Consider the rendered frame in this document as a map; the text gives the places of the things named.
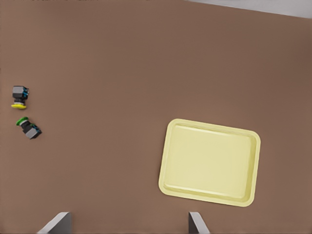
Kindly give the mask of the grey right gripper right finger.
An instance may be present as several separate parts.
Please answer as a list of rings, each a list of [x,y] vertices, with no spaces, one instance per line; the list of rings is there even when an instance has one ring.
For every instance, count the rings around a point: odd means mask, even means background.
[[[189,212],[189,234],[210,234],[210,231],[199,212]]]

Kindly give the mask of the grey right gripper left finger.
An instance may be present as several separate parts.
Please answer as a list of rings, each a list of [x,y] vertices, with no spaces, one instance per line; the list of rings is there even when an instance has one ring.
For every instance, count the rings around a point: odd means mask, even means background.
[[[37,234],[72,234],[72,215],[60,212],[50,220]]]

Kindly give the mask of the yellow-capped push-button switch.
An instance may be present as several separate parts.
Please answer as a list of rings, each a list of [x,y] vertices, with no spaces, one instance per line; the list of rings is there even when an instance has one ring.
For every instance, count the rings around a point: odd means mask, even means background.
[[[12,97],[14,104],[11,105],[15,109],[26,109],[25,101],[28,99],[29,89],[24,86],[13,86]]]

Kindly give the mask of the pale yellow rectangular tray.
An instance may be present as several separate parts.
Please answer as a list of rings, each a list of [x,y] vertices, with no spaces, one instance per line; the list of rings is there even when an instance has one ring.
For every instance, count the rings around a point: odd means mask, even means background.
[[[167,126],[159,189],[166,195],[247,207],[255,196],[260,136],[185,119]]]

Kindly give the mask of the green-capped push-button switch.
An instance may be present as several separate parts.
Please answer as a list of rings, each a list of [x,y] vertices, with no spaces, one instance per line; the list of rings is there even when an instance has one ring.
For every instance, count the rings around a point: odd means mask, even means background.
[[[20,118],[16,122],[16,125],[22,128],[22,131],[29,139],[35,139],[42,134],[41,129],[37,125],[31,123],[28,117]]]

